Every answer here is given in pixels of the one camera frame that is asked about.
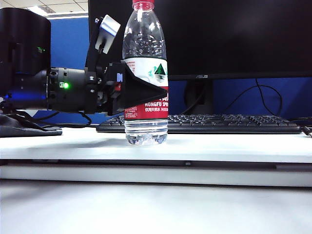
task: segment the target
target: white desk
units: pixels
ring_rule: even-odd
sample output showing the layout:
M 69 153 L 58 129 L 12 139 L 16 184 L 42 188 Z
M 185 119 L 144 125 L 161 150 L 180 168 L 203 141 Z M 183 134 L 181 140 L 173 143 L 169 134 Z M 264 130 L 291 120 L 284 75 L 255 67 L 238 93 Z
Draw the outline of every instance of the white desk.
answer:
M 0 138 L 0 159 L 144 159 L 312 163 L 312 138 L 294 135 L 168 135 L 134 146 L 125 134 L 64 129 L 62 136 Z
M 0 138 L 0 158 L 262 162 L 275 163 L 277 170 L 10 163 L 0 167 L 0 176 L 9 179 L 312 186 L 312 167 L 303 164 L 312 163 L 311 146 L 312 139 L 304 134 L 169 135 L 162 145 L 133 146 L 126 142 L 124 134 L 64 129 L 62 136 Z
M 312 191 L 0 181 L 1 234 L 310 234 Z
M 0 231 L 310 234 L 310 188 L 122 182 L 312 186 L 312 170 L 302 164 L 312 163 L 311 145 L 312 139 L 304 134 L 169 135 L 163 145 L 138 147 L 128 144 L 124 134 L 100 134 L 94 129 L 64 129 L 62 136 L 3 138 L 1 159 L 267 162 L 276 163 L 277 169 L 9 162 L 0 166 L 0 177 L 9 179 L 0 180 Z

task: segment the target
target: black cable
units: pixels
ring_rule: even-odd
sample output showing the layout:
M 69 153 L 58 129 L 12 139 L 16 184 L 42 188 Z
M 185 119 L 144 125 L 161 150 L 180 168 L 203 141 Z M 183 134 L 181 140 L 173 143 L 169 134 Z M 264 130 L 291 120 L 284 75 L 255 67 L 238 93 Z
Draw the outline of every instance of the black cable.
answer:
M 299 121 L 299 120 L 308 120 L 312 121 L 312 117 L 298 117 L 298 118 L 290 118 L 289 121 Z
M 49 115 L 49 116 L 41 117 L 41 118 L 34 118 L 34 119 L 35 119 L 35 120 L 45 120 L 45 119 L 48 119 L 48 118 L 52 118 L 52 117 L 54 117 L 54 116 L 56 116 L 56 115 L 58 115 L 58 114 L 59 114 L 59 112 L 56 111 L 55 113 L 53 113 L 53 114 L 51 114 L 51 115 Z
M 312 137 L 312 129 L 307 126 L 301 128 L 301 130 L 305 133 L 305 135 Z
M 280 102 L 279 102 L 278 112 L 276 114 L 273 114 L 274 116 L 279 116 L 281 111 L 282 111 L 282 106 L 283 106 L 283 98 L 282 98 L 281 94 L 275 88 L 273 88 L 271 86 L 268 86 L 268 85 L 259 85 L 259 86 L 273 89 L 279 95 Z M 255 85 L 255 86 L 249 87 L 248 89 L 245 89 L 223 111 L 221 111 L 221 113 L 223 114 L 225 111 L 227 111 L 244 93 L 246 93 L 247 91 L 249 91 L 253 88 L 256 88 L 256 87 L 258 87 L 258 85 Z
M 273 115 L 273 116 L 279 116 L 279 115 L 280 115 L 280 112 L 274 114 L 274 113 L 267 107 L 267 105 L 265 104 L 264 97 L 263 97 L 262 89 L 261 89 L 261 87 L 260 87 L 260 85 L 259 85 L 259 83 L 258 83 L 258 79 L 257 79 L 257 78 L 255 79 L 255 82 L 256 82 L 257 87 L 258 87 L 258 89 L 259 89 L 259 92 L 260 92 L 260 95 L 261 95 L 262 104 L 264 105 L 265 109 L 267 109 L 267 111 L 270 112 L 271 115 Z
M 202 96 L 204 95 L 204 93 L 205 93 L 205 88 L 203 88 L 203 91 L 202 91 L 201 94 L 198 96 L 198 98 L 195 100 L 195 102 L 194 102 L 192 105 L 190 105 L 185 111 L 183 111 L 180 115 L 183 115 L 183 114 L 187 113 L 188 111 L 190 111 L 191 109 L 193 109 L 193 108 L 197 105 L 197 103 L 199 102 L 199 100 L 202 98 Z
M 9 114 L 8 116 L 11 116 L 13 118 L 16 118 L 17 120 L 19 120 L 21 117 L 23 117 L 25 120 L 29 121 L 29 122 L 33 122 L 33 123 L 39 123 L 39 124 L 46 124 L 46 126 L 44 127 L 60 127 L 60 128 L 85 128 L 85 127 L 91 127 L 91 128 L 95 128 L 95 125 L 91 125 L 92 120 L 83 112 L 75 112 L 76 114 L 80 114 L 82 117 L 84 117 L 85 119 L 88 120 L 88 123 L 86 124 L 73 124 L 73 123 L 49 123 L 49 122 L 45 122 L 42 120 L 38 120 L 33 118 L 32 116 L 30 116 L 27 112 L 25 111 L 14 111 L 12 114 Z

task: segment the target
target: keyboard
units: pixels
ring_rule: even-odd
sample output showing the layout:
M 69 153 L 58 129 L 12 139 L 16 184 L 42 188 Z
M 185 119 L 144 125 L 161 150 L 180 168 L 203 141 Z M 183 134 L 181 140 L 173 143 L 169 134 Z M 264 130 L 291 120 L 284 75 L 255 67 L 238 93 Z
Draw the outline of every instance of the keyboard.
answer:
M 113 117 L 97 126 L 97 132 L 124 133 L 124 116 Z M 301 127 L 276 116 L 170 115 L 168 133 L 298 134 Z

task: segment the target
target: monitor stand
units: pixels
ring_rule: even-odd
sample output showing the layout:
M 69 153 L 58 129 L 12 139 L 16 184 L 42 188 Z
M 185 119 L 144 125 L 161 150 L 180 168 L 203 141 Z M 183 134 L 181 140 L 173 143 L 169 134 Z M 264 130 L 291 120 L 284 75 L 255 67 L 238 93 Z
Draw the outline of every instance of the monitor stand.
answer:
M 213 80 L 189 80 L 185 87 L 184 102 L 189 108 L 185 114 L 213 114 Z

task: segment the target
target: water bottle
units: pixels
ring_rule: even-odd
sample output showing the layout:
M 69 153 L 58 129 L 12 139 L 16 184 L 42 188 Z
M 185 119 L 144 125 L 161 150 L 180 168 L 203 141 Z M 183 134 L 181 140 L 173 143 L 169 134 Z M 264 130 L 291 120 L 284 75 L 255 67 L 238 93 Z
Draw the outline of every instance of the water bottle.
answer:
M 168 90 L 166 45 L 154 0 L 133 0 L 132 7 L 122 57 L 136 77 Z M 167 139 L 168 96 L 128 108 L 124 117 L 130 144 L 161 144 Z

